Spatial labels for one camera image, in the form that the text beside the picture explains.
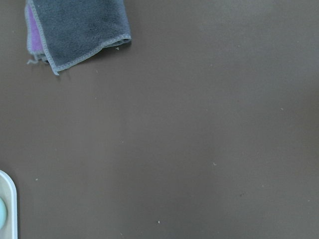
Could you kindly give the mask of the cream rabbit tray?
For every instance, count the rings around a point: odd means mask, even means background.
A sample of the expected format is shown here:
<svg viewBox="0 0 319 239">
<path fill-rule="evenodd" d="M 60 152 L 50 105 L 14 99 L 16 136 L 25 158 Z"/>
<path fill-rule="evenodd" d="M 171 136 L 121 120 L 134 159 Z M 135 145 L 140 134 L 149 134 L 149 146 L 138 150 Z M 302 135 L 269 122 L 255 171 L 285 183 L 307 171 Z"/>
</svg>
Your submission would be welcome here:
<svg viewBox="0 0 319 239">
<path fill-rule="evenodd" d="M 18 239 L 17 191 L 13 180 L 0 171 L 0 238 Z"/>
</svg>

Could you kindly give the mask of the grey folded cloth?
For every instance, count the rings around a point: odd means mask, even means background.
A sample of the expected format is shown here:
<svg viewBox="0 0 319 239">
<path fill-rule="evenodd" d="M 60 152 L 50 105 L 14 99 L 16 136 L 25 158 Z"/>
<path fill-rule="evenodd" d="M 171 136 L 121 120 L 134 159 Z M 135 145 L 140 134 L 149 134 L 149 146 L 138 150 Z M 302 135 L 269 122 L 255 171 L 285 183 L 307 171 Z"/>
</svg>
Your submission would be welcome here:
<svg viewBox="0 0 319 239">
<path fill-rule="evenodd" d="M 48 62 L 55 75 L 132 40 L 122 0 L 28 0 L 24 12 L 28 63 Z"/>
</svg>

